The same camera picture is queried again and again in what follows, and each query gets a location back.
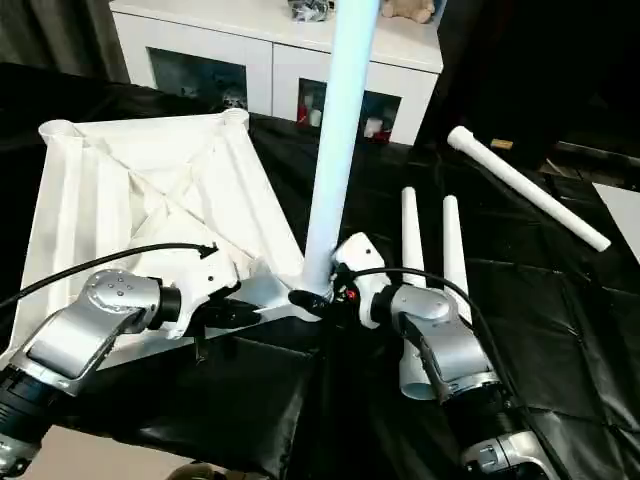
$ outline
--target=white pipe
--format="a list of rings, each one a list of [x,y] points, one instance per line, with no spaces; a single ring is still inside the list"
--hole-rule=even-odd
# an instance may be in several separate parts
[[[416,191],[412,187],[402,190],[402,265],[424,270]],[[427,287],[426,279],[417,275],[405,274],[404,281],[416,287]],[[414,400],[435,398],[429,377],[422,367],[420,352],[408,340],[404,341],[399,373],[400,391],[406,397]]]
[[[466,128],[460,126],[454,128],[447,141],[453,148],[469,155],[599,252],[606,250],[611,245],[611,241],[608,238],[478,142],[473,137],[473,133]]]
[[[460,216],[458,213],[458,199],[453,195],[445,197],[442,211],[444,278],[451,280],[464,290],[465,293],[469,293],[467,270],[464,264],[464,250],[462,248],[462,230],[460,228]],[[471,307],[469,304],[450,288],[445,288],[445,291],[455,298],[460,316],[471,322]]]
[[[303,287],[319,295],[330,292],[331,257],[338,243],[379,7],[379,0],[345,0],[337,9],[302,273]]]
[[[424,270],[418,205],[413,187],[402,190],[402,266]],[[419,275],[405,273],[403,279],[415,287],[427,288],[426,278]]]

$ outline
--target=white cabinet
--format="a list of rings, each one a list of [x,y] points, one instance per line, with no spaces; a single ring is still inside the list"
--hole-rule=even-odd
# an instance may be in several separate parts
[[[330,63],[328,53],[275,45],[273,116],[296,121],[307,113],[301,109],[321,112]],[[392,142],[413,145],[437,79],[432,73],[370,62],[361,134],[369,121],[367,137],[390,130]],[[372,120],[379,120],[382,128]]]
[[[110,6],[132,83],[321,123],[335,17],[296,23],[286,0],[115,0]],[[360,134],[412,145],[442,67],[436,23],[380,17]]]
[[[270,42],[115,14],[131,83],[271,115]]]

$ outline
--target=black curtain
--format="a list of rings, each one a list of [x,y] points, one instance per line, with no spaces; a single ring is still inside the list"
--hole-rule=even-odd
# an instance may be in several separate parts
[[[109,0],[1,0],[0,61],[129,81]]]

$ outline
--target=black cable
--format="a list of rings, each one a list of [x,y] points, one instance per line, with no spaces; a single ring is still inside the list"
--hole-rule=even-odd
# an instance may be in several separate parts
[[[543,449],[545,450],[547,455],[549,455],[549,457],[551,458],[551,461],[556,467],[556,469],[561,472],[561,476],[563,476],[567,480],[571,480],[571,476],[569,475],[567,468],[564,466],[564,464],[560,460],[560,457],[558,457],[558,455],[556,454],[549,440],[547,440],[547,438],[543,435],[542,431],[538,428],[537,424],[533,420],[533,415],[531,414],[531,410],[520,398],[520,395],[518,394],[518,390],[515,385],[515,381],[513,380],[513,377],[511,376],[509,369],[507,369],[507,367],[505,366],[504,360],[500,355],[498,346],[496,345],[496,342],[495,342],[493,332],[491,331],[489,324],[484,318],[484,315],[482,315],[482,311],[475,304],[475,302],[471,300],[471,297],[469,297],[469,295],[464,290],[462,290],[458,285],[456,285],[452,281],[447,280],[446,278],[441,277],[439,275],[435,275],[433,273],[425,272],[423,270],[418,270],[415,268],[406,268],[406,267],[368,268],[366,270],[359,270],[356,272],[346,272],[346,275],[348,275],[351,279],[355,279],[357,277],[362,277],[364,275],[375,275],[378,273],[406,273],[410,275],[417,275],[420,277],[424,277],[428,280],[434,280],[436,282],[442,283],[443,285],[449,287],[451,290],[453,290],[458,295],[460,295],[460,297],[462,297],[462,299],[471,307],[471,310],[473,310],[473,313],[475,315],[476,325],[479,325],[482,330],[480,334],[489,345],[489,348],[491,350],[490,356],[493,360],[492,362],[493,368],[498,374],[498,377],[502,379],[505,386],[507,387],[508,392],[511,394],[511,396],[513,396],[513,398],[516,399],[516,402],[518,403],[518,405],[522,407],[521,411],[523,413],[525,422],[527,423],[531,431],[536,435],[536,437],[538,437],[538,440],[540,440]],[[466,325],[473,332],[477,333],[477,329],[467,319],[461,316],[459,318],[464,323],[464,325]]]
[[[40,290],[52,283],[57,282],[58,280],[62,280],[63,278],[70,277],[71,275],[75,275],[76,273],[82,272],[84,270],[88,270],[93,267],[97,267],[98,265],[104,265],[105,263],[112,262],[114,260],[119,260],[121,258],[130,257],[132,255],[138,255],[139,253],[152,252],[154,250],[173,250],[173,249],[185,249],[185,250],[197,250],[200,253],[200,258],[205,258],[218,251],[218,247],[213,244],[212,246],[207,245],[197,245],[195,243],[158,243],[155,245],[146,245],[144,247],[136,247],[130,248],[128,250],[123,250],[121,252],[112,253],[111,255],[107,255],[105,257],[96,258],[95,260],[91,260],[89,262],[81,263],[80,265],[76,265],[75,267],[67,268],[62,272],[58,272],[49,277],[43,278],[42,280],[38,280],[37,282],[29,285],[28,287],[23,288],[15,295],[3,300],[0,302],[0,309],[7,307],[16,303],[18,300],[26,297],[27,295],[31,295],[33,292]]]

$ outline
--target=black tablecloth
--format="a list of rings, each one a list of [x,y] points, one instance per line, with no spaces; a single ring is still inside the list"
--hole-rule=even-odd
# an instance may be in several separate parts
[[[19,287],[45,149],[40,123],[207,113],[150,89],[0,65],[2,289]],[[304,245],[317,132],[252,116],[251,138]],[[527,174],[602,231],[597,254],[446,147],[360,144],[342,237],[365,231],[400,265],[400,191],[417,190],[427,270],[442,271],[455,194],[471,296],[534,418],[573,478],[640,478],[640,268],[587,183]],[[0,334],[6,341],[7,319]],[[60,423],[279,478],[459,478],[440,409],[398,390],[401,342],[332,315],[285,319],[100,372]]]

